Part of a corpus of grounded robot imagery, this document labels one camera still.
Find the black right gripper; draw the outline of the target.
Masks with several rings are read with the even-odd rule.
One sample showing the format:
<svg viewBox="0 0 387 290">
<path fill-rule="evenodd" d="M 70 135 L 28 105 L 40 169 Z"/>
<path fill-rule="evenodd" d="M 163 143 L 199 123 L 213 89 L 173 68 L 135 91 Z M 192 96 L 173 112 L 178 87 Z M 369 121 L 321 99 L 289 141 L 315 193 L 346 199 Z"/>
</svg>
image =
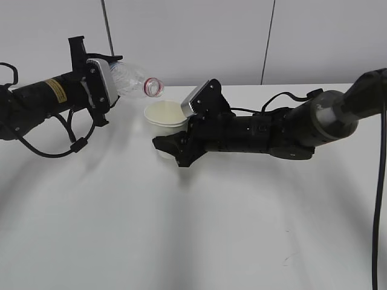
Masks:
<svg viewBox="0 0 387 290">
<path fill-rule="evenodd" d="M 158 151 L 176 159 L 178 166 L 189 167 L 208 152 L 239 151 L 237 116 L 192 117 L 185 133 L 152 139 Z"/>
</svg>

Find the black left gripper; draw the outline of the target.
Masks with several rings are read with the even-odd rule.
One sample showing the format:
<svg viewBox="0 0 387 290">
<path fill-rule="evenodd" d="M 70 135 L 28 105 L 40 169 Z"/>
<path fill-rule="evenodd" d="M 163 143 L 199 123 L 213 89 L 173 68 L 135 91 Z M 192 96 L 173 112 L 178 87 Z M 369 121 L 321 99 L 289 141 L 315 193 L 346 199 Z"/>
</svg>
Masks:
<svg viewBox="0 0 387 290">
<path fill-rule="evenodd" d="M 69 45 L 70 45 L 70 56 L 71 56 L 71 66 L 74 73 L 77 73 L 77 75 L 80 77 L 80 83 L 83 86 L 86 94 L 87 94 L 87 110 L 90 113 L 91 118 L 93 119 L 93 123 L 96 127 L 104 127 L 106 126 L 109 121 L 106 119 L 105 114 L 99 113 L 96 111 L 92 104 L 91 100 L 91 94 L 89 93 L 89 89 L 87 87 L 86 83 L 86 74 L 87 74 L 87 63 L 107 63 L 112 64 L 118 61 L 121 61 L 123 59 L 123 56 L 108 56 L 104 54 L 99 53 L 86 53 L 85 47 L 84 47 L 84 36 L 76 36 L 76 37 L 70 37 L 68 39 Z"/>
</svg>

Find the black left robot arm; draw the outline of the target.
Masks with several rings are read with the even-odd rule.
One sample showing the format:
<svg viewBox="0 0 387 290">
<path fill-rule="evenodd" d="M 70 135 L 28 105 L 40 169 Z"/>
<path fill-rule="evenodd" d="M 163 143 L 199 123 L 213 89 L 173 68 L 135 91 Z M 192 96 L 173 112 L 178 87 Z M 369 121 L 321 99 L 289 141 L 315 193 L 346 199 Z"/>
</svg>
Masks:
<svg viewBox="0 0 387 290">
<path fill-rule="evenodd" d="M 97 127 L 108 124 L 105 115 L 119 99 L 110 66 L 123 57 L 87 53 L 83 39 L 68 39 L 70 72 L 12 91 L 9 84 L 1 86 L 2 140 L 14 140 L 12 130 L 24 136 L 46 119 L 70 109 L 87 109 Z"/>
</svg>

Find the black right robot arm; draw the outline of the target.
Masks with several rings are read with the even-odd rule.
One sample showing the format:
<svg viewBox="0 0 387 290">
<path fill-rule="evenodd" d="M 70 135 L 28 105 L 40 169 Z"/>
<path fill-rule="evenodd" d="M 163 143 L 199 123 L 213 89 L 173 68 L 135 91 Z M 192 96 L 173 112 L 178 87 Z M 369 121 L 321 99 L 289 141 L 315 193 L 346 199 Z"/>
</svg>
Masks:
<svg viewBox="0 0 387 290">
<path fill-rule="evenodd" d="M 318 146 L 350 136 L 361 119 L 386 111 L 386 69 L 361 75 L 346 92 L 316 89 L 298 98 L 295 108 L 262 108 L 237 116 L 211 79 L 182 104 L 187 129 L 157 136 L 154 147 L 189 167 L 207 152 L 268 154 L 308 160 Z"/>
</svg>

